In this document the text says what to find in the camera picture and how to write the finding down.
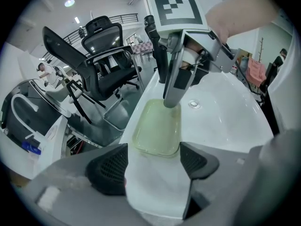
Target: red cloth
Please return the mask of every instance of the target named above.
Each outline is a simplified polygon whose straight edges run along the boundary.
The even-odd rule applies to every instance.
[[[267,78],[265,76],[265,66],[256,60],[249,58],[248,69],[246,71],[246,79],[257,87]]]

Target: sink drain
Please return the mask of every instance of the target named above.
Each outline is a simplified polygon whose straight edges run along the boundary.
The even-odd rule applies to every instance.
[[[199,101],[197,101],[197,100],[190,100],[189,103],[188,103],[188,105],[192,109],[198,109],[198,108],[200,108]]]

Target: metal frame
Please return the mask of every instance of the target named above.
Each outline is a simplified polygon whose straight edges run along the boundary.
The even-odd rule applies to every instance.
[[[89,140],[85,135],[82,133],[78,132],[75,128],[73,128],[70,124],[67,124],[68,128],[71,130],[71,134],[78,137],[79,139],[83,140],[84,142],[87,142],[93,146],[96,146],[98,148],[103,148],[103,146]]]
[[[138,77],[138,80],[139,80],[139,83],[141,85],[141,89],[142,91],[144,92],[144,85],[143,85],[143,82],[142,82],[142,79],[141,79],[141,75],[140,75],[140,72],[139,72],[139,68],[138,68],[138,65],[137,65],[137,62],[136,62],[136,58],[135,56],[133,56],[130,52],[124,50],[133,60],[133,63],[134,63],[134,67],[136,69],[136,72],[137,72],[137,77]]]
[[[73,87],[72,85],[74,85],[75,87],[79,88],[79,89],[83,92],[82,96],[83,96],[86,100],[88,100],[89,102],[91,102],[92,104],[97,103],[97,104],[99,104],[101,107],[106,108],[105,105],[102,104],[102,103],[100,103],[99,101],[94,100],[93,98],[90,98],[90,97],[88,97],[87,95],[85,95],[85,94],[84,94],[83,88],[82,88],[77,82],[75,82],[75,81],[70,81],[70,82],[66,85],[66,87],[67,87],[67,89],[68,89],[68,91],[69,91],[69,93],[70,93],[70,95],[71,95],[71,97],[72,97],[72,99],[73,99],[73,103],[74,103],[75,107],[77,108],[77,110],[79,111],[79,113],[81,114],[81,116],[83,116],[83,117],[89,122],[89,124],[92,124],[91,120],[89,119],[89,117],[87,116],[87,114],[84,112],[83,108],[80,106],[79,102],[77,101],[77,98],[75,97],[75,95],[74,95],[74,93],[73,93],[73,91],[72,91],[72,87]]]
[[[122,95],[120,94],[120,98],[103,114],[103,120],[106,122],[106,123],[108,123],[110,126],[112,126],[113,128],[115,128],[116,130],[118,130],[118,131],[124,131],[125,130],[125,128],[124,129],[120,129],[120,128],[118,128],[117,126],[115,126],[115,125],[113,125],[111,122],[109,122],[108,120],[107,120],[107,116],[108,116],[108,114],[109,114],[109,112],[111,111],[111,110],[113,110],[116,106],[118,106],[118,104],[122,101]]]

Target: white table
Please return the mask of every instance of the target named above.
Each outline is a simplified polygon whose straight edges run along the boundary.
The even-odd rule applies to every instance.
[[[181,218],[187,203],[190,179],[180,156],[141,154],[132,135],[146,102],[163,99],[164,84],[156,72],[140,98],[120,143],[128,143],[127,199],[132,207],[153,215]],[[189,107],[197,101],[199,109]],[[188,89],[182,100],[181,141],[248,153],[272,137],[269,124],[250,91],[231,73],[209,73]]]

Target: translucent tray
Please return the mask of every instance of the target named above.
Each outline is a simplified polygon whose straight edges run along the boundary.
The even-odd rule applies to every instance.
[[[145,153],[171,156],[181,139],[181,106],[166,108],[163,102],[151,99],[146,103],[132,140],[133,146]]]

